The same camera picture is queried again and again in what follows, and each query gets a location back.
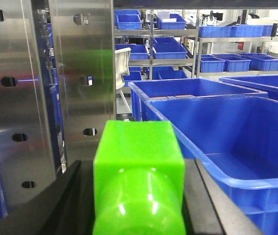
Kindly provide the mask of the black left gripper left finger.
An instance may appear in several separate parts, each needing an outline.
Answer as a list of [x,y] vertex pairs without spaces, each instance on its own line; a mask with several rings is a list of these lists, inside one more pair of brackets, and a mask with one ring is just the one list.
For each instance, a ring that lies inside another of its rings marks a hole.
[[0,235],[90,235],[95,222],[93,161],[76,161],[28,203],[0,219]]

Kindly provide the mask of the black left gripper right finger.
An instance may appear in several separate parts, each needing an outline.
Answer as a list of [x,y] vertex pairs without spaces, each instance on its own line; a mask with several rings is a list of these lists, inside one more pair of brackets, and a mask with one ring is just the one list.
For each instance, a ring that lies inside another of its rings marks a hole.
[[188,235],[263,234],[224,193],[199,159],[185,159],[182,214]]

